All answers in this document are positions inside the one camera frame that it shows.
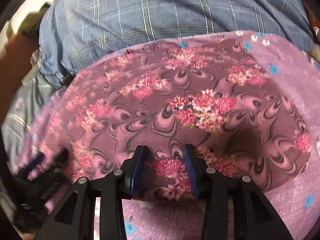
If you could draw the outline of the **maroon floral small garment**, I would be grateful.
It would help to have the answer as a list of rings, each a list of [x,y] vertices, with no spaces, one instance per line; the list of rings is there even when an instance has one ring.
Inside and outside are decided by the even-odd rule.
[[[223,175],[264,191],[302,173],[308,128],[293,101],[237,40],[128,51],[81,71],[55,104],[40,146],[69,152],[67,172],[102,178],[149,149],[138,199],[191,196],[183,147]]]

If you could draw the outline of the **purple floral bed sheet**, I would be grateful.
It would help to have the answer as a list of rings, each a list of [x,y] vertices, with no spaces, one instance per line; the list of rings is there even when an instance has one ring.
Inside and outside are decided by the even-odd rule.
[[[307,53],[277,35],[235,31],[131,46],[102,57],[86,69],[100,66],[128,51],[157,44],[189,48],[226,39],[237,40],[271,74],[297,106],[308,128],[311,148],[305,170],[279,187],[262,190],[292,237],[303,239],[319,218],[319,64]],[[28,178],[33,179],[48,168],[50,161],[44,154],[42,163]],[[138,199],[136,194],[134,200],[124,201],[124,222],[129,239],[198,239],[203,216],[204,202],[196,200],[192,192],[189,198],[180,200]]]

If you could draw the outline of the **grey star pillow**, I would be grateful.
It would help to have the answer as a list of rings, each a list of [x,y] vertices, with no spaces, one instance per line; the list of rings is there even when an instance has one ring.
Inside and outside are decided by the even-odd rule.
[[[57,135],[53,136],[47,150],[41,147],[47,136],[52,134],[49,125],[67,87],[52,86],[38,74],[22,81],[1,126],[7,164],[12,173],[25,167],[39,151],[57,155],[63,149]]]

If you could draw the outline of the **olive green cloth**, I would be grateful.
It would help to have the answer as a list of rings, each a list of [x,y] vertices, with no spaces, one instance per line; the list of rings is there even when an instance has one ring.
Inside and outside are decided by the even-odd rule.
[[[34,36],[39,32],[40,23],[47,10],[50,8],[50,3],[44,3],[38,11],[16,12],[8,21],[6,38],[11,38],[14,35]]]

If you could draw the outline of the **blue plaid quilt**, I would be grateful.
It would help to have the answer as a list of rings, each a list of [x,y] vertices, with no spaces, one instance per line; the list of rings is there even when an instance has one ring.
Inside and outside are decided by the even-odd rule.
[[[40,24],[40,73],[62,85],[114,51],[183,36],[252,30],[309,51],[301,0],[56,0]]]

